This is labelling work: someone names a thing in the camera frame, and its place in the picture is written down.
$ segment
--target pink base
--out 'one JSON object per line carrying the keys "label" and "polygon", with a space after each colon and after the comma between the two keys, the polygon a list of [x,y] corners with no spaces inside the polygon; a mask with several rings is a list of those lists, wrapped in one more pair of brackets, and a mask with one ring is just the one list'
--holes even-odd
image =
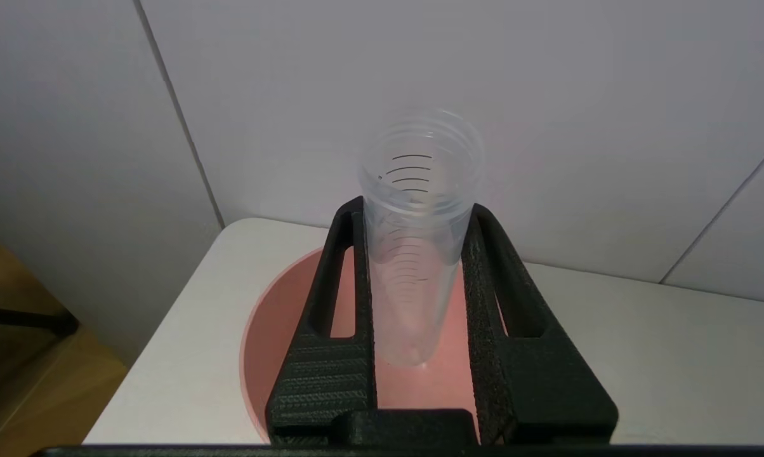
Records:
{"label": "pink base", "polygon": [[[244,330],[240,386],[249,417],[265,442],[269,440],[264,411],[303,312],[321,251],[304,256],[269,284],[258,298]],[[353,316],[353,249],[350,248],[345,252],[342,266],[332,336],[353,335]],[[463,408],[475,417],[460,268],[435,355],[418,367],[397,367],[377,358],[376,397],[380,409]]]}

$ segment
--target black bar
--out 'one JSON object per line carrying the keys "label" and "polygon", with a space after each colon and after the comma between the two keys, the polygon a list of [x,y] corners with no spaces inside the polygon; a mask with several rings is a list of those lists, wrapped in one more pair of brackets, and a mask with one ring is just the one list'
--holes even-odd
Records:
{"label": "black bar", "polygon": [[0,309],[0,325],[49,329],[58,336],[67,336],[75,333],[75,330],[77,330],[77,319],[68,312],[60,315],[46,315]]}

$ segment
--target plastic cup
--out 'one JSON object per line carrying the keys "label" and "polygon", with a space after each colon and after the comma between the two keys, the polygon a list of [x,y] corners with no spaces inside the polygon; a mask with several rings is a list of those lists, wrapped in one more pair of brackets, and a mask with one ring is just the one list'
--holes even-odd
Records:
{"label": "plastic cup", "polygon": [[374,350],[390,364],[435,351],[483,161],[475,128],[443,110],[397,116],[362,156]]}

